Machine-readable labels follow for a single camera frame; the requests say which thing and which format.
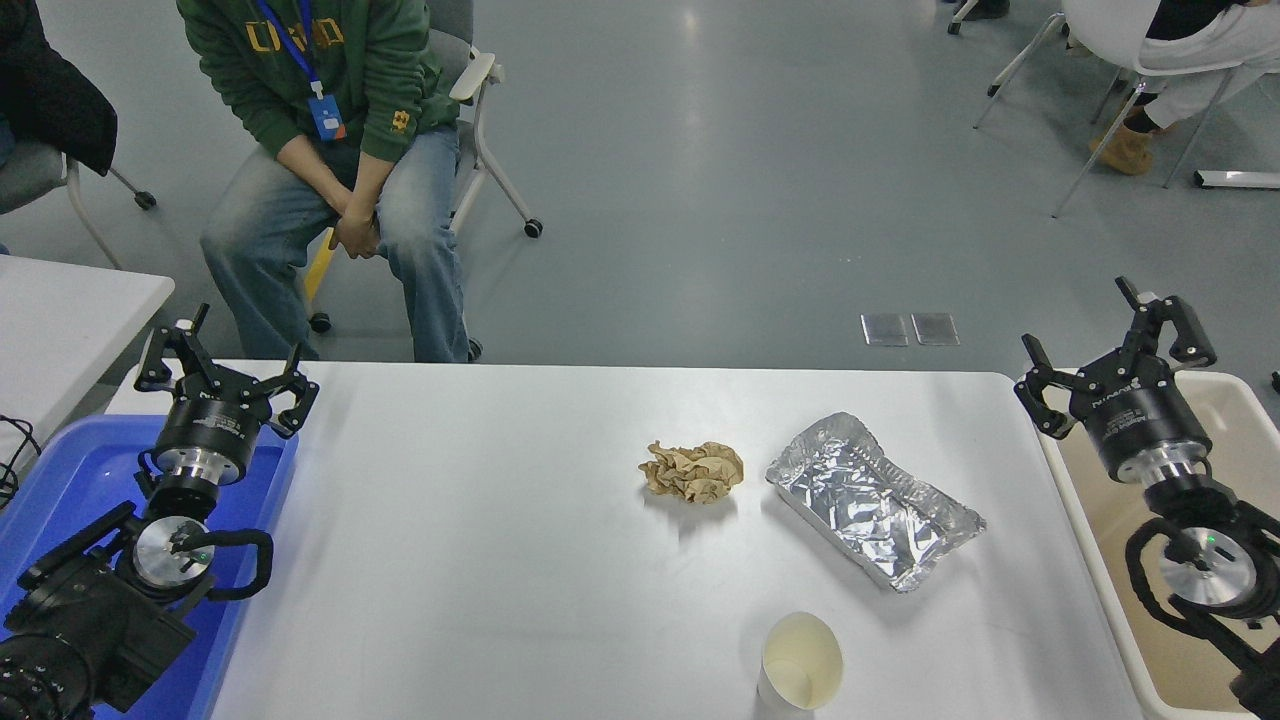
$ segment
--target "lanyard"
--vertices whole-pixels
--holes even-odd
[[[303,45],[306,46],[306,55],[298,50],[298,45],[293,42],[288,31],[284,29],[284,23],[280,22],[275,10],[268,6],[266,0],[257,0],[257,6],[262,10],[262,14],[266,15],[271,27],[275,28],[275,33],[279,36],[280,44],[284,45],[284,49],[293,56],[293,61],[297,63],[298,67],[302,68],[302,72],[307,74],[307,79],[311,82],[311,90],[316,94],[316,97],[324,97],[324,87],[320,85],[320,77],[316,74],[315,64],[314,61],[308,61],[308,56],[311,55],[311,0],[298,0],[298,6],[302,10],[302,38]]]

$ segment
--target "foil container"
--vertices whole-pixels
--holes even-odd
[[[764,478],[872,579],[900,593],[918,588],[938,560],[987,528],[977,512],[884,457],[849,413],[797,434]]]

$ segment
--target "paper cup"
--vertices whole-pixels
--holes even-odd
[[[836,697],[844,674],[831,628],[808,612],[792,612],[764,641],[756,691],[780,710],[815,710]]]

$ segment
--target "green hoodie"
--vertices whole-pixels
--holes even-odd
[[[317,137],[307,76],[257,0],[177,3],[200,69],[268,152],[275,156],[298,135]],[[302,47],[297,0],[266,4]],[[428,22],[424,0],[311,0],[311,61],[347,126],[339,142],[394,163],[416,135],[457,119],[426,49]]]

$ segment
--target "crumpled brown paper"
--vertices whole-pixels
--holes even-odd
[[[742,482],[742,459],[727,445],[704,442],[690,450],[666,448],[654,441],[649,452],[657,460],[640,469],[654,495],[678,495],[687,502],[710,505]]]

